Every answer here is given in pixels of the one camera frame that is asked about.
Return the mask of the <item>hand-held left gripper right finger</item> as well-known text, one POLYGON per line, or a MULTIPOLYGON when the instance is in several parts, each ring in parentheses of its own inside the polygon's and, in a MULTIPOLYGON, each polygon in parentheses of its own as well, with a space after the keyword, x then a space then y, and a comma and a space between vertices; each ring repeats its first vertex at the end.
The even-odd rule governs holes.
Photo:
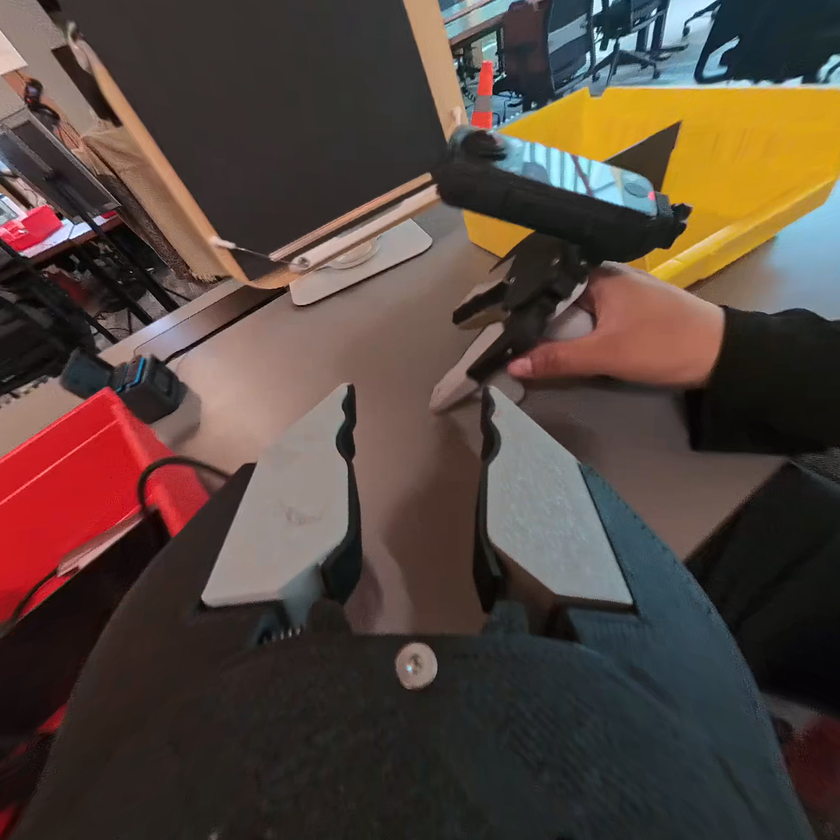
POLYGON ((495 386, 480 401, 482 445, 472 573, 483 612, 523 606, 529 624, 569 608, 635 603, 581 463, 495 386))

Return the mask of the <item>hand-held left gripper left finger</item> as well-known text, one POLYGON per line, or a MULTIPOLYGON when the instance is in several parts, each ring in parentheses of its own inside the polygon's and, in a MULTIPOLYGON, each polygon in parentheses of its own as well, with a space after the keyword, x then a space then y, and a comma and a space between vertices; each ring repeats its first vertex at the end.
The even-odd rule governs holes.
POLYGON ((355 388, 339 385, 257 461, 201 594, 211 610, 263 605, 285 627, 344 605, 363 567, 355 388))

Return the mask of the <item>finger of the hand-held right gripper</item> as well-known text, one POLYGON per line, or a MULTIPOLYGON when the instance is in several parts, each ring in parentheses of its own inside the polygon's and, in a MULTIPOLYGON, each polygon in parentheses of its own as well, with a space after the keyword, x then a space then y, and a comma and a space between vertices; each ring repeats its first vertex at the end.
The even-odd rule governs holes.
POLYGON ((506 298, 511 280, 490 278, 475 286, 453 311, 452 323, 462 330, 483 329, 508 318, 506 298))
POLYGON ((464 352, 458 362, 436 384, 430 397, 428 410, 433 414, 441 414, 453 407, 472 399, 480 399, 480 390, 485 385, 495 386, 504 396, 515 404, 522 403, 525 388, 522 383, 514 379, 507 372, 505 365, 497 368, 482 383, 471 379, 468 368, 489 349, 503 332, 500 322, 486 326, 464 352))

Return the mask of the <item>yellow plastic bin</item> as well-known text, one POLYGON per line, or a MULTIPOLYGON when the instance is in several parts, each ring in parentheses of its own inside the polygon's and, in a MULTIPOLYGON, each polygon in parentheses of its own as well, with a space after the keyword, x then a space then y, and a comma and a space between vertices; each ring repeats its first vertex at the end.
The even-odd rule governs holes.
POLYGON ((580 90, 500 132, 607 161, 676 123, 662 191, 693 211, 672 248, 632 263, 673 286, 747 255, 823 205, 837 181, 837 87, 580 90))

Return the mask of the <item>red plastic bin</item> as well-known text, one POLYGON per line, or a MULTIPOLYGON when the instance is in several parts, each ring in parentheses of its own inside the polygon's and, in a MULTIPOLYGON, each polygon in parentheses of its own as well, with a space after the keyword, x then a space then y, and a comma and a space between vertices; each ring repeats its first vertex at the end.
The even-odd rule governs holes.
POLYGON ((119 602, 208 502, 117 396, 100 392, 2 457, 2 662, 86 657, 119 602))

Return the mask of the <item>person's right hand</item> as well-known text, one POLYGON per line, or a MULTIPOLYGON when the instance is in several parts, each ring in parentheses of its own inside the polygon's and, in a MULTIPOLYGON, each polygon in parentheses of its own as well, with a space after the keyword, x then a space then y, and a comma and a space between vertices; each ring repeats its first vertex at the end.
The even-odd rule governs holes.
POLYGON ((680 390, 706 385, 723 343, 719 306, 627 266, 607 263, 580 306, 594 328, 578 339, 541 343, 512 360, 520 380, 608 377, 680 390))

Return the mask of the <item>silver monitor stand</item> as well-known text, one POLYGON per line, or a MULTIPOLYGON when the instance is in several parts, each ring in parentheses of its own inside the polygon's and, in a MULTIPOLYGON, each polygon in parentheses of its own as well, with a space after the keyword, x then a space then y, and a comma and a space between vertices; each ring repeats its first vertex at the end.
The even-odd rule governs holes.
POLYGON ((289 285, 292 304, 305 308, 425 254, 433 238, 412 219, 406 220, 374 239, 289 285))

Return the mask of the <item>orange traffic cone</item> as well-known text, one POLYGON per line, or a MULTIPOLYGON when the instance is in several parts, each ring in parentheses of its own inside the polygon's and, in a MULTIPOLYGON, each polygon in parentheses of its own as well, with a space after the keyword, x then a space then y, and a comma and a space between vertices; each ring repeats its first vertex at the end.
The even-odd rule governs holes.
POLYGON ((494 127, 492 110, 494 80, 494 64, 491 60, 485 59, 479 72, 478 88, 470 117, 470 125, 478 130, 491 131, 494 127))

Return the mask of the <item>black office chair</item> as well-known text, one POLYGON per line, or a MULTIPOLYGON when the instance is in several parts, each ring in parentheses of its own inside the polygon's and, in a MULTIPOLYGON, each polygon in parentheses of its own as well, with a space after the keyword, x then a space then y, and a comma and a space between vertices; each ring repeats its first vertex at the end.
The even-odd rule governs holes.
POLYGON ((602 10, 592 18, 594 34, 602 37, 602 48, 612 41, 609 56, 593 68, 593 81, 605 72, 608 87, 619 67, 636 66, 651 69, 653 78, 660 77, 658 62, 667 60, 688 48, 685 43, 665 45, 665 22, 670 1, 602 2, 602 10))
POLYGON ((521 112, 562 98, 592 77, 595 42, 592 1, 515 2, 501 28, 502 78, 521 112))
POLYGON ((826 83, 838 53, 838 1, 722 1, 694 81, 826 83))

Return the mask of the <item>dark battery charger case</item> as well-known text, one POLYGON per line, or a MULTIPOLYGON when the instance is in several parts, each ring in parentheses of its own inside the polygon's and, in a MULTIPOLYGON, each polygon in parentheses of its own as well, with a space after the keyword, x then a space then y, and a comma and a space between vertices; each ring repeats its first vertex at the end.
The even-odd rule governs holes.
POLYGON ((151 425, 173 414, 186 397, 186 385, 156 356, 138 354, 110 364, 74 350, 59 375, 60 386, 81 400, 102 391, 117 395, 142 422, 151 425))

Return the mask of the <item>black computer monitor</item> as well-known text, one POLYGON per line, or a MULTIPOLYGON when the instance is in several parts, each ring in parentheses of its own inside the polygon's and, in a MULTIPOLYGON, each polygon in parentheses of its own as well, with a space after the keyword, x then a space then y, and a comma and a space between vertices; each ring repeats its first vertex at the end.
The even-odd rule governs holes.
POLYGON ((234 279, 279 289, 439 203, 466 113, 437 2, 59 2, 234 279))

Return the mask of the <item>small red bin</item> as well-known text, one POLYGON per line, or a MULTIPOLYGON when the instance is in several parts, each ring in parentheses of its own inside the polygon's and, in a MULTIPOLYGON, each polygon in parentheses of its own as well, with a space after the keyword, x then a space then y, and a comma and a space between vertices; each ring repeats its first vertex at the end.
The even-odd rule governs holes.
POLYGON ((45 242, 62 229, 62 220, 49 205, 37 206, 1 225, 1 239, 19 254, 45 242))

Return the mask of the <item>dark framed screen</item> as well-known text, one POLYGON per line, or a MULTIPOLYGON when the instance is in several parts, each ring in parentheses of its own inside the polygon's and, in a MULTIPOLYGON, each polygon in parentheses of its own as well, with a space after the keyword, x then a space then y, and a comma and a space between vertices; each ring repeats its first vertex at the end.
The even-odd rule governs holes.
POLYGON ((1 121, 1 154, 10 169, 74 222, 120 209, 99 179, 28 110, 1 121))

